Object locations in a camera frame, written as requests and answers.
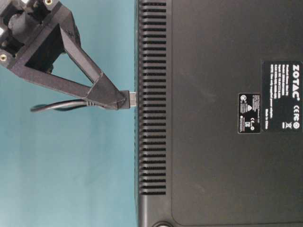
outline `black label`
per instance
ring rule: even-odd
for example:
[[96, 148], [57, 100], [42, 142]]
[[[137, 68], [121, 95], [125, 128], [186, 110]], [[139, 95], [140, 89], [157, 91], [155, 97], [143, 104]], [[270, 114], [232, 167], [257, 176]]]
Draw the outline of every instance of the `black label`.
[[260, 133], [260, 94], [239, 94], [239, 133]]
[[301, 61], [263, 62], [263, 132], [302, 132], [302, 66]]

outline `teal background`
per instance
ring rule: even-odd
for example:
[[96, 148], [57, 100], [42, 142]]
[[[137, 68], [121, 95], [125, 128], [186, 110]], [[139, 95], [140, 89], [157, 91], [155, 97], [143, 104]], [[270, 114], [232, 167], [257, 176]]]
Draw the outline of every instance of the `teal background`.
[[[62, 0], [83, 49], [134, 90], [134, 0]], [[62, 55], [53, 74], [89, 84]], [[134, 227], [134, 110], [30, 113], [73, 97], [0, 68], [0, 226]]]

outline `black computer case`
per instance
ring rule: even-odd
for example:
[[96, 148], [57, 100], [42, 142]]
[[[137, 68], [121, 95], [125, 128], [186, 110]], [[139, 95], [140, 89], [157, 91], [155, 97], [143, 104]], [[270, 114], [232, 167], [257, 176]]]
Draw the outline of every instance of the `black computer case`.
[[303, 226], [303, 1], [136, 7], [138, 226]]

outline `ventilation slot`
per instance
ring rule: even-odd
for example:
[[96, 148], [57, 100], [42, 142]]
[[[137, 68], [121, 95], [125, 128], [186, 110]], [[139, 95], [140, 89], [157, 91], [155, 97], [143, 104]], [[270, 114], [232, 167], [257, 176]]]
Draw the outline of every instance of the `ventilation slot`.
[[141, 195], [166, 194], [167, 4], [140, 0], [139, 122]]

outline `black cable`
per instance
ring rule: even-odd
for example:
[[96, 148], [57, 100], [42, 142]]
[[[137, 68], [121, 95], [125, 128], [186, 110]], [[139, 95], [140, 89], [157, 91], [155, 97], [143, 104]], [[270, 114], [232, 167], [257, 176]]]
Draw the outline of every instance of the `black cable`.
[[46, 111], [46, 110], [70, 111], [87, 106], [93, 106], [93, 105], [85, 100], [77, 99], [77, 100], [53, 103], [50, 105], [36, 105], [33, 108], [31, 108], [30, 111], [34, 113]]

